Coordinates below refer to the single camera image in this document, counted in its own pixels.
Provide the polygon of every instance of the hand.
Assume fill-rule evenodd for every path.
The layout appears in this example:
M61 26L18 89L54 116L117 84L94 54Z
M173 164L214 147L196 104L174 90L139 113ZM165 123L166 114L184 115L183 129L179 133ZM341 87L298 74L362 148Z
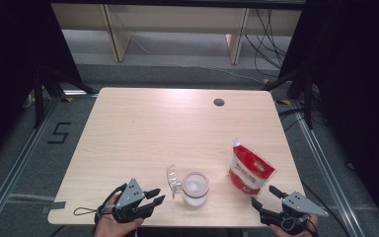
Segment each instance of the hand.
M318 225L318 216L314 215L314 214L309 214L309 222L307 224L307 227L309 227L309 229L311 231L316 232L316 226L317 225ZM283 231L279 226L271 224L269 226L269 228L278 237L291 237L292 236L292 235L289 235L289 234L285 233L285 231ZM295 235L295 237L311 237L311 236L312 236L312 234L310 234L309 231L307 231L307 230L304 230L300 234Z
M117 196L113 196L108 204L113 204ZM110 210L103 210L103 213L110 213ZM131 230L137 229L143 221L143 218L137 218L128 223L118 223L111 214L101 215L94 237L123 237Z

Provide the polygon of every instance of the table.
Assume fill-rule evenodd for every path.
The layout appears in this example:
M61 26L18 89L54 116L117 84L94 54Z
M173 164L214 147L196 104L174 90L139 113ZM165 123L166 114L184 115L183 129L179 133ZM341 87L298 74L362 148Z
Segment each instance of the table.
M216 106L215 99L224 106ZM263 226L251 197L228 175L235 137L276 169L258 194L264 208L281 211L281 200L268 185L304 194L269 92L104 88L55 198L66 201L65 208L51 210L48 221L94 224L94 214L75 216L74 209L98 207L116 187L135 178L143 190L159 188L166 195L145 226ZM166 179L172 164L181 177L191 171L208 177L204 205L191 208L182 197L172 198Z

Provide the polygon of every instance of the plastic container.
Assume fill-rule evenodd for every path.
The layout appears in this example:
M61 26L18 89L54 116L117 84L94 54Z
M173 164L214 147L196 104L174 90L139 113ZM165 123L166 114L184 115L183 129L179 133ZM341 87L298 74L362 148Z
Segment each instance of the plastic container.
M177 168L172 165L167 169L167 178L173 198L175 194L182 194L184 201L191 206L203 205L207 200L210 185L208 178L203 174L191 172L181 182L177 175Z

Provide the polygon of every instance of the floor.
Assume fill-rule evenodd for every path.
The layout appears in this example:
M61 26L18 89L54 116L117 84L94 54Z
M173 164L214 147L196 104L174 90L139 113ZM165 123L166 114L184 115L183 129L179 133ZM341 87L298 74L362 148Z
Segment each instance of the floor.
M235 84L234 87L237 87L238 83L241 86L246 83L251 89L260 88L265 79L275 80L274 76L278 71L277 67L265 59L256 57L255 51L246 39L239 63L232 65L226 40L222 35L135 33L124 61L116 63L106 33L64 31L64 34L84 81L96 87L114 85L118 68L127 70L126 68L138 67L140 71L127 74L135 80L150 79L151 76L155 76L150 74L154 67L164 67L168 70L176 68L174 69L176 71L171 73L175 76L180 73L205 75L208 72L211 77L223 80L232 77L233 79L228 80L229 85ZM259 39L256 36L249 36L249 39L258 45ZM275 45L284 51L287 50L289 42L290 38L274 38ZM274 64L279 65L274 52L264 48L264 53ZM202 83L204 79L194 78L194 80ZM69 85L63 87L67 90L74 89ZM301 106L301 100L285 102L287 99L285 92L288 87L289 83L286 83L272 91L279 112ZM95 102L93 97L77 97L74 100L75 104L48 101L46 107L51 111L51 118L48 120L48 125L40 131L31 127L35 119L34 107L27 107L2 145L0 193L6 191L8 195L3 196L0 201L0 236L91 236L90 226L52 226L46 222L48 207L54 199L69 164L69 157L74 152L87 115ZM313 119L313 130L307 128L300 114L281 117L281 123L300 178L307 183L305 187L311 188L311 190L305 189L306 196L318 205L321 205L319 201L321 199L334 212L332 216L320 219L318 225L320 235L379 236L377 207L360 183L359 177L352 169L345 166L347 158L336 143L336 138L327 125L324 115L314 110ZM53 128L63 121L71 122L68 128L71 140L63 146L48 148L48 141L56 139L53 136ZM41 138L31 140L33 133L39 133L38 137ZM32 150L24 149L24 144L30 144ZM23 163L21 160L24 156L27 159ZM8 175L14 174L14 169L19 170L18 175ZM337 218L349 234L337 224ZM217 230L214 233L216 236L225 236L229 233L230 236L244 237L273 236L269 230L263 228L236 232L232 230L223 233ZM197 232L192 236L202 236L202 234Z

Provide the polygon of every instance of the red and white bag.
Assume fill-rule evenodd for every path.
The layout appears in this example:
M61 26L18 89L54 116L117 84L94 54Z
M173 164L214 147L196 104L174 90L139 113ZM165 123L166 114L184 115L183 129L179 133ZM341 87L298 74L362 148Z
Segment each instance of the red and white bag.
M261 187L275 171L264 159L241 145L234 139L233 159L230 166L230 178L242 192L257 195Z

